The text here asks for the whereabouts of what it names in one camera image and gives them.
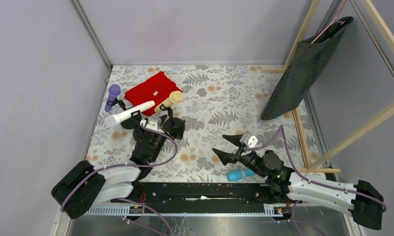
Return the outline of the cream yellow microphone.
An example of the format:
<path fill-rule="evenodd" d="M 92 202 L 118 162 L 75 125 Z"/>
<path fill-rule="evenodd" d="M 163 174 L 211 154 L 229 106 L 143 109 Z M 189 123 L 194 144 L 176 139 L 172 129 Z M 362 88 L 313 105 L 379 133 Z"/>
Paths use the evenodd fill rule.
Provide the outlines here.
<path fill-rule="evenodd" d="M 177 90 L 170 93 L 167 99 L 157 105 L 154 109 L 155 113 L 167 111 L 172 105 L 178 104 L 183 100 L 183 92 Z"/>

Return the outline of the purple microphone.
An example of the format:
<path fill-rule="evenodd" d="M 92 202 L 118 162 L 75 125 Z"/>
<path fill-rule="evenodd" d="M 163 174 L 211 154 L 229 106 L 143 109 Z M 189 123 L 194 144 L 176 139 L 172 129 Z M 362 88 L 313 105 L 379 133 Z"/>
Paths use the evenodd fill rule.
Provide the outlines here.
<path fill-rule="evenodd" d="M 117 84 L 113 84 L 108 89 L 108 98 L 105 104 L 105 112 L 110 112 L 112 107 L 117 103 L 118 96 L 121 93 L 121 87 Z"/>

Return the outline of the black mic stand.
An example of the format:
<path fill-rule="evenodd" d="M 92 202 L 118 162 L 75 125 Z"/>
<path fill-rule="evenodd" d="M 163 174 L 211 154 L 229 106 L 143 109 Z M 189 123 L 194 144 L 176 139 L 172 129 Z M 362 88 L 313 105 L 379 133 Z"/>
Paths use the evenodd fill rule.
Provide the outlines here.
<path fill-rule="evenodd" d="M 123 101 L 116 99 L 115 101 L 111 102 L 108 101 L 107 105 L 111 108 L 114 105 L 119 105 L 120 108 L 123 109 L 123 112 L 118 114 L 109 115 L 104 120 L 104 124 L 108 127 L 114 127 L 117 125 L 121 125 L 124 129 L 134 129 L 137 127 L 138 122 L 137 116 L 140 111 L 137 107 L 131 107 L 130 109 L 126 108 L 126 105 Z"/>
<path fill-rule="evenodd" d="M 142 121 L 141 112 L 140 111 L 133 112 L 131 119 L 134 122 L 133 138 L 135 141 L 138 142 L 144 137 L 146 133 L 146 130 L 144 130 L 141 126 L 141 121 Z"/>
<path fill-rule="evenodd" d="M 168 113 L 167 119 L 163 123 L 163 130 L 170 134 L 173 138 L 182 140 L 185 132 L 185 120 L 175 118 L 171 107 L 167 107 L 164 104 L 160 105 L 161 111 Z"/>

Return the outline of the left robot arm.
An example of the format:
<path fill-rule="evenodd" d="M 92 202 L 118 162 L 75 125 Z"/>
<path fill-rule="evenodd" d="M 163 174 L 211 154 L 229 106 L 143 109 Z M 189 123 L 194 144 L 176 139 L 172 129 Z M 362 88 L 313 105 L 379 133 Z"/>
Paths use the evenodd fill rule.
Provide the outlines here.
<path fill-rule="evenodd" d="M 134 190 L 134 182 L 157 167 L 155 163 L 165 141 L 178 151 L 176 139 L 183 138 L 186 122 L 167 115 L 144 118 L 135 125 L 135 148 L 128 162 L 102 167 L 87 160 L 74 166 L 51 190 L 60 210 L 76 219 L 92 206 L 117 198 L 126 198 Z"/>

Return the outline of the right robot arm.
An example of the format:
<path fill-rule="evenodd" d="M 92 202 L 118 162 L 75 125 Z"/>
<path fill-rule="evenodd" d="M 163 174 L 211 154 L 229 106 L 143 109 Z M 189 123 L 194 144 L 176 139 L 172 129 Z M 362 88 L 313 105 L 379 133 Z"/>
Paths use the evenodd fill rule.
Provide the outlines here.
<path fill-rule="evenodd" d="M 264 177 L 276 200 L 291 200 L 315 203 L 350 215 L 353 221 L 363 227 L 380 230 L 382 215 L 386 211 L 383 196 L 367 181 L 356 184 L 334 182 L 317 178 L 287 167 L 272 150 L 262 156 L 258 139 L 251 133 L 223 135 L 223 138 L 237 146 L 233 153 L 212 149 L 223 165 L 243 164 L 256 175 Z"/>

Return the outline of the white microphone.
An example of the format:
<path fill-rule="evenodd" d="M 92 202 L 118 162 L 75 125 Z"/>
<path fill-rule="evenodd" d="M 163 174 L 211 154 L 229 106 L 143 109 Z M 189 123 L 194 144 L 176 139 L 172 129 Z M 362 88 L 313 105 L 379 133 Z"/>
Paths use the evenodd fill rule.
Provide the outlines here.
<path fill-rule="evenodd" d="M 131 118 L 132 113 L 136 111 L 144 112 L 150 108 L 152 108 L 155 105 L 154 101 L 147 101 L 144 103 L 141 103 L 137 106 L 134 106 L 132 108 L 127 109 L 126 111 L 123 111 L 118 114 L 113 114 L 105 118 L 104 124 L 108 127 L 113 127 L 121 124 L 123 121 Z"/>

